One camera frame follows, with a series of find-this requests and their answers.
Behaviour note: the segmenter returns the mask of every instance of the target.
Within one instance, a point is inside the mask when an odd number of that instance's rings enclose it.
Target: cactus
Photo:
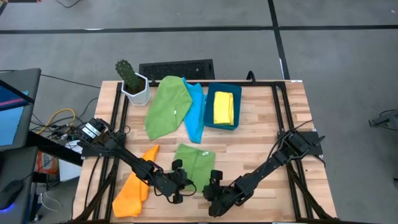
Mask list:
[[[139,93],[143,90],[143,79],[138,77],[132,69],[130,63],[126,60],[120,60],[116,63],[116,71],[126,84],[126,90],[131,94]]]

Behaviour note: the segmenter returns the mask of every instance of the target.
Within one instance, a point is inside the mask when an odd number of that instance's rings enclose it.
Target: yellow cable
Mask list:
[[[76,119],[76,114],[75,114],[75,112],[74,112],[72,109],[70,109],[70,108],[64,108],[64,109],[60,109],[60,110],[58,110],[57,112],[55,112],[55,113],[51,116],[51,118],[49,119],[49,121],[47,122],[47,124],[45,124],[45,126],[44,126],[40,131],[37,131],[36,134],[41,134],[41,133],[49,126],[49,124],[50,124],[51,121],[54,119],[54,117],[55,117],[56,115],[58,115],[59,113],[64,112],[64,111],[70,111],[70,112],[72,112],[72,114],[73,114],[73,119],[72,119],[72,121],[70,122],[70,125],[72,125],[73,122],[74,122],[75,119]]]

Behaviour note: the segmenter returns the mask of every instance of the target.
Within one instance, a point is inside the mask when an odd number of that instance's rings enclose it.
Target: potted cactus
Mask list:
[[[126,60],[117,62],[116,71],[123,79],[122,92],[126,94],[130,102],[134,106],[145,106],[150,99],[148,79],[135,73]]]

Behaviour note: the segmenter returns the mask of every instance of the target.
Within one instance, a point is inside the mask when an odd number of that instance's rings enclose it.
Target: white pot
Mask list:
[[[136,75],[145,80],[145,90],[142,90],[141,92],[136,93],[135,95],[130,94],[126,91],[126,84],[123,81],[122,92],[129,98],[131,104],[133,104],[134,106],[145,106],[149,102],[151,95],[149,90],[148,79],[138,73],[136,73]]]

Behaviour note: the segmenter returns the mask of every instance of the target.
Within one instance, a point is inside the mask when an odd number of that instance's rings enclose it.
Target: floor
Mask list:
[[[60,0],[66,5],[72,0]],[[100,86],[119,80],[124,58],[140,63],[213,59],[216,78],[303,80],[315,126],[326,136],[326,171],[342,220],[398,223],[398,138],[370,128],[368,119],[397,108],[398,30],[283,30],[289,26],[398,24],[395,0],[274,1],[281,42],[273,30],[5,34],[2,30],[126,29],[145,27],[275,26],[261,0],[82,0],[8,4],[0,16],[0,69],[39,67],[42,73]],[[280,59],[287,66],[283,76]],[[60,108],[82,113],[98,89],[42,77],[34,113],[45,122]],[[83,120],[94,114],[95,103]],[[77,180],[51,189],[58,213],[40,210],[39,223],[70,218]]]

